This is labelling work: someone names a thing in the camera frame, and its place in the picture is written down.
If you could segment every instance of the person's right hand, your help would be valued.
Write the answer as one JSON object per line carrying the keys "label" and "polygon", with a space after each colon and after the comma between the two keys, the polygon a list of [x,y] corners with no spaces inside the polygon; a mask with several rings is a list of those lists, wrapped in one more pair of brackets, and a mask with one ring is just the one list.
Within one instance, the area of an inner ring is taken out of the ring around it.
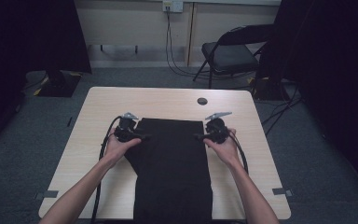
{"label": "person's right hand", "polygon": [[[236,130],[228,129],[228,131],[229,134],[235,138]],[[226,165],[233,165],[236,162],[240,162],[237,145],[230,137],[228,137],[227,140],[222,144],[217,144],[208,138],[205,138],[203,142],[208,145],[208,147],[213,148],[220,160],[222,160],[222,162],[224,162]]]}

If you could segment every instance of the folded black fabric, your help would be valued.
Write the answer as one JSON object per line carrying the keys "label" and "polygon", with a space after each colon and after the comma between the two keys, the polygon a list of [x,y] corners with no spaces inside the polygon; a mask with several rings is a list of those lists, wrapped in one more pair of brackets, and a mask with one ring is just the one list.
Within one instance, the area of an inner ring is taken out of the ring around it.
{"label": "folded black fabric", "polygon": [[133,218],[136,223],[209,223],[213,193],[201,121],[142,119],[137,130],[148,141],[125,157],[138,175]]}

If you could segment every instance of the gray carpet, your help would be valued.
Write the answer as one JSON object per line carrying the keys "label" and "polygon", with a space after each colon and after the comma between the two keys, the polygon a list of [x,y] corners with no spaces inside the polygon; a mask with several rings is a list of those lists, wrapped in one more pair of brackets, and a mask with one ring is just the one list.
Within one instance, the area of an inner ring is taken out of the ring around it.
{"label": "gray carpet", "polygon": [[[28,80],[33,83],[43,75],[33,72]],[[245,85],[246,78],[216,80],[213,87]],[[169,68],[101,68],[82,77],[72,98],[33,97],[36,87],[25,91],[21,111],[0,134],[0,223],[38,222],[42,202],[34,196],[48,188],[91,87],[206,89],[207,85],[207,80],[193,82]],[[293,93],[293,85],[286,88]],[[282,102],[268,103],[272,105],[256,103],[261,120]],[[294,193],[288,198],[292,216],[282,223],[358,223],[358,176],[323,138],[304,104],[282,116],[268,143],[283,186]]]}

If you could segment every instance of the person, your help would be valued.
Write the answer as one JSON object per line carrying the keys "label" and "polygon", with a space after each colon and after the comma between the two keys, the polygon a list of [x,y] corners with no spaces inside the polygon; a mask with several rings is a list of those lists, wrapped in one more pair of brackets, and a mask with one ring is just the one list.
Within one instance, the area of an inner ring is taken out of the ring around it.
{"label": "person", "polygon": [[[229,129],[229,131],[231,136],[234,137],[236,130]],[[231,138],[228,138],[223,144],[216,144],[210,139],[203,141],[215,151],[231,172],[240,193],[248,223],[279,223],[271,206],[243,169],[235,142]],[[115,166],[130,147],[140,143],[141,139],[132,139],[129,142],[121,143],[111,134],[104,156],[50,207],[39,223],[75,223],[92,192],[97,188],[108,170]]]}

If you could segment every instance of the table top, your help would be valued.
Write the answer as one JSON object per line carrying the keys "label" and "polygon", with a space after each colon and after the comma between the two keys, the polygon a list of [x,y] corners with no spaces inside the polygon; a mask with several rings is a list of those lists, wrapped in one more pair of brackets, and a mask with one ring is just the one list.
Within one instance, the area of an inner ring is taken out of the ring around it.
{"label": "table top", "polygon": [[[207,99],[207,105],[197,100]],[[94,87],[89,90],[75,127],[65,147],[48,190],[57,190],[57,198],[45,198],[39,216],[48,209],[98,161],[101,143],[112,120],[126,112],[139,119],[202,120],[216,112],[232,112],[223,117],[229,128],[237,130],[246,155],[249,175],[267,199],[278,219],[287,219],[291,211],[284,194],[272,189],[282,187],[269,145],[248,91],[115,88]],[[245,218],[234,179],[228,168],[207,148],[213,190],[213,219]],[[97,218],[132,219],[136,173],[122,158],[102,181]],[[95,192],[80,218],[90,218]]]}

